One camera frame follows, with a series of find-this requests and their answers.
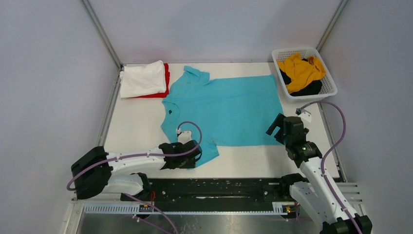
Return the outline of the turquoise t-shirt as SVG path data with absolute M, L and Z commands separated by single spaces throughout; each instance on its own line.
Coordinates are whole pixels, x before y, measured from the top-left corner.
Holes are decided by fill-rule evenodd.
M 201 141 L 201 166 L 219 155 L 218 147 L 277 145 L 266 134 L 282 112 L 273 75 L 211 79 L 208 72 L 190 66 L 163 99 L 161 129 L 169 141 L 177 129 L 191 131 Z

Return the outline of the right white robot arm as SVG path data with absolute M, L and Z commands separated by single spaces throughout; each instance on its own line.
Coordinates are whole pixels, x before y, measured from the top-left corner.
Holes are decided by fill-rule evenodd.
M 327 171 L 319 148 L 306 139 L 308 132 L 300 117 L 283 114 L 278 114 L 266 131 L 285 146 L 288 157 L 301 171 L 282 177 L 281 198 L 298 202 L 321 234 L 370 234 L 371 220 L 360 215 L 343 195 Z

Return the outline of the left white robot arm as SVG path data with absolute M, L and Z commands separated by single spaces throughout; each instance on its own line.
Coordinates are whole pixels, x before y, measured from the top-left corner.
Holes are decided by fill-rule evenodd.
M 151 185 L 145 171 L 193 169 L 202 157 L 195 140 L 162 143 L 145 152 L 113 153 L 96 146 L 72 166 L 73 178 L 67 185 L 80 200 L 99 194 L 129 194 L 146 200 Z

